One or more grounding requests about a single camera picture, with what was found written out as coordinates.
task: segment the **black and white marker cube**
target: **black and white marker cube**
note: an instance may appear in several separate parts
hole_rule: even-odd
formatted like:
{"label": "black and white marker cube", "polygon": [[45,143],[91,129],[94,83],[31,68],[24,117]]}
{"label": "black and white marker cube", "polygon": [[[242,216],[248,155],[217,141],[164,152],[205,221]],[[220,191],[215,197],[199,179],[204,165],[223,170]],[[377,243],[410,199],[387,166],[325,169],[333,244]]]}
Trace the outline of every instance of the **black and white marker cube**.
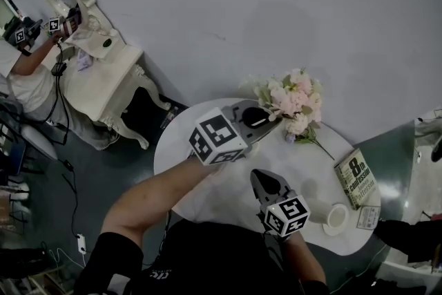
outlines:
{"label": "black and white marker cube", "polygon": [[234,161],[247,149],[247,143],[218,107],[196,120],[189,142],[204,165]]}
{"label": "black and white marker cube", "polygon": [[49,32],[60,31],[61,19],[59,17],[51,17],[49,19]]}
{"label": "black and white marker cube", "polygon": [[25,40],[25,29],[20,28],[20,30],[16,31],[15,33],[15,42],[19,44],[20,42],[23,42]]}
{"label": "black and white marker cube", "polygon": [[302,196],[269,205],[264,222],[284,237],[301,230],[310,217],[310,209]]}

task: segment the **black shirt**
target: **black shirt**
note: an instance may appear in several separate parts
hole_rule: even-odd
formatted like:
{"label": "black shirt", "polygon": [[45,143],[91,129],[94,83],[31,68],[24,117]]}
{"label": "black shirt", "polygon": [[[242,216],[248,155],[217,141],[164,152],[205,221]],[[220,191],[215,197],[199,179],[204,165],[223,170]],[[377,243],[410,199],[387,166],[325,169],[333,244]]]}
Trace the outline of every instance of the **black shirt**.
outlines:
{"label": "black shirt", "polygon": [[[128,238],[102,234],[75,294],[159,294],[258,291],[300,293],[298,279],[270,258],[262,234],[232,225],[182,220],[167,233],[160,257],[145,270],[143,253]],[[320,282],[303,282],[306,294],[328,294]]]}

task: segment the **white t-shirt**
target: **white t-shirt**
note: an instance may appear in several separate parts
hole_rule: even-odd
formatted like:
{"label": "white t-shirt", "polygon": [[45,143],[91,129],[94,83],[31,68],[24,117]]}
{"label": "white t-shirt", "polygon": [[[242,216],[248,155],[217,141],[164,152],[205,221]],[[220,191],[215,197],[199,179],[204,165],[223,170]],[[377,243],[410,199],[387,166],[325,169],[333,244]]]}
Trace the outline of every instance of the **white t-shirt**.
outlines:
{"label": "white t-shirt", "polygon": [[54,85],[54,78],[50,71],[41,64],[31,75],[12,74],[10,71],[19,60],[20,55],[19,50],[0,37],[0,91],[6,95],[10,94],[6,81],[6,78],[9,77],[14,96],[23,105],[23,111],[32,112],[48,98]]}

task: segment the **chair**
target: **chair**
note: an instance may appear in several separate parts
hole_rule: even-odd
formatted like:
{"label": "chair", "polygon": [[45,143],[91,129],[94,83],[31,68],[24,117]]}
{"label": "chair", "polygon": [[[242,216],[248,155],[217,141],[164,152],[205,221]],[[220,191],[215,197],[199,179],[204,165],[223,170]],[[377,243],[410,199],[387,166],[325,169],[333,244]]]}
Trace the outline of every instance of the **chair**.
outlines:
{"label": "chair", "polygon": [[8,111],[18,120],[18,117],[21,117],[22,107],[17,101],[0,97],[0,121],[2,121],[14,135],[12,138],[15,141],[14,161],[16,162],[16,166],[21,166],[19,161],[24,158],[27,143],[47,158],[58,160],[54,146],[43,134],[28,124],[20,124],[12,118]]}

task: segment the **carved table leg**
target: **carved table leg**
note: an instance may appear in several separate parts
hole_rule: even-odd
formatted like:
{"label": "carved table leg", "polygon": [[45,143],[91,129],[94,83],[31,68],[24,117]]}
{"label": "carved table leg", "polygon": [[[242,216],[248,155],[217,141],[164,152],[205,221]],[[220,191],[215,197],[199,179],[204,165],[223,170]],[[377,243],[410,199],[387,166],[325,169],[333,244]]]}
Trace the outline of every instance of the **carved table leg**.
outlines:
{"label": "carved table leg", "polygon": [[111,127],[112,129],[115,129],[115,131],[121,136],[127,137],[128,139],[138,140],[142,149],[147,150],[147,148],[149,147],[149,142],[137,132],[129,129],[127,125],[125,125],[121,117],[118,117],[116,115],[107,115],[104,118],[100,119],[100,121],[105,123],[105,125]]}
{"label": "carved table leg", "polygon": [[158,107],[168,111],[171,107],[170,102],[163,102],[160,100],[160,96],[158,95],[158,89],[155,83],[150,80],[145,74],[144,70],[139,65],[134,65],[133,70],[135,71],[134,77],[136,78],[138,82],[138,86],[145,88],[147,92],[149,93],[149,96],[151,96],[151,99],[154,104],[156,104]]}

